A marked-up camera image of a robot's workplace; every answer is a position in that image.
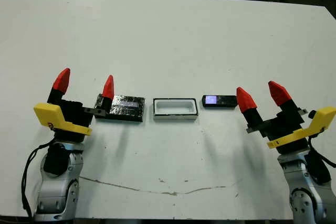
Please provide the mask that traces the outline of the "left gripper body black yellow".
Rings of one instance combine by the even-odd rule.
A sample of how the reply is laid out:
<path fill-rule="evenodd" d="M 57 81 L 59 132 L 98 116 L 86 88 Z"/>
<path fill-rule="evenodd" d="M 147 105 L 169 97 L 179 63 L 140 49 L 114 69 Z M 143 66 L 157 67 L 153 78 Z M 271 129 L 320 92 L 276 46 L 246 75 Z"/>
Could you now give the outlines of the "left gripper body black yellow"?
<path fill-rule="evenodd" d="M 54 131 L 55 138 L 78 143 L 91 135 L 89 125 L 94 116 L 107 115 L 102 108 L 87 108 L 81 102 L 63 99 L 56 103 L 37 103 L 34 112 L 42 126 Z"/>

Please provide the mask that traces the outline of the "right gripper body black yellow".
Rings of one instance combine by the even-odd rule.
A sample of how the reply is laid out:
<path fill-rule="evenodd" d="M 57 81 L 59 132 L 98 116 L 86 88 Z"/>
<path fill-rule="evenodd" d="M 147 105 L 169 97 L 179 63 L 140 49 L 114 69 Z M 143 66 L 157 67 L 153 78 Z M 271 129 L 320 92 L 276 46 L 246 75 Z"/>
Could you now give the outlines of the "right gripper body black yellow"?
<path fill-rule="evenodd" d="M 270 149 L 275 148 L 279 154 L 290 154 L 308 148 L 307 137 L 317 136 L 328 129 L 335 117 L 335 107 L 328 106 L 309 113 L 312 119 L 307 128 L 302 128 L 302 115 L 306 110 L 298 108 L 279 112 L 275 118 L 263 121 L 257 116 L 256 109 L 246 111 L 248 118 L 247 133 L 260 132 L 266 137 Z"/>

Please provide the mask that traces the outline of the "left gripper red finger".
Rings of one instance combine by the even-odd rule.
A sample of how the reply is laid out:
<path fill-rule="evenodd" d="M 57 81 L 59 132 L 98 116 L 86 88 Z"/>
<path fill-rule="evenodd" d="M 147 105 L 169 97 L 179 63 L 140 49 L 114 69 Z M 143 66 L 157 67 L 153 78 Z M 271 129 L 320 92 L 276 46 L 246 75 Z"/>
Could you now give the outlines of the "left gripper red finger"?
<path fill-rule="evenodd" d="M 105 110 L 105 111 L 110 111 L 111 106 L 112 106 L 112 101 L 114 98 L 114 80 L 113 80 L 113 76 L 109 75 L 104 88 L 103 88 L 103 92 L 101 94 L 102 96 L 102 104 L 101 107 Z"/>
<path fill-rule="evenodd" d="M 70 78 L 70 69 L 65 68 L 56 78 L 54 84 L 52 85 L 48 103 L 59 103 L 62 99 L 62 96 L 66 93 L 67 88 L 69 86 L 69 78 Z"/>

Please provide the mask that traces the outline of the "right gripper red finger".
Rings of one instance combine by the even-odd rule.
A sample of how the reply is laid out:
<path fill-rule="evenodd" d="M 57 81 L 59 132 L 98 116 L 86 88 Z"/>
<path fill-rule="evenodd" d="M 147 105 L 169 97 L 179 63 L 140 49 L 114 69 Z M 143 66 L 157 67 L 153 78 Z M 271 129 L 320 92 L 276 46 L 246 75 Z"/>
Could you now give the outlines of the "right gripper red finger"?
<path fill-rule="evenodd" d="M 236 98 L 239 109 L 246 119 L 248 127 L 255 127 L 263 122 L 257 111 L 257 105 L 249 93 L 243 88 L 238 87 L 236 89 Z"/>
<path fill-rule="evenodd" d="M 280 84 L 269 81 L 270 95 L 281 111 L 276 116 L 300 116 L 299 108 L 294 103 L 292 97 Z"/>

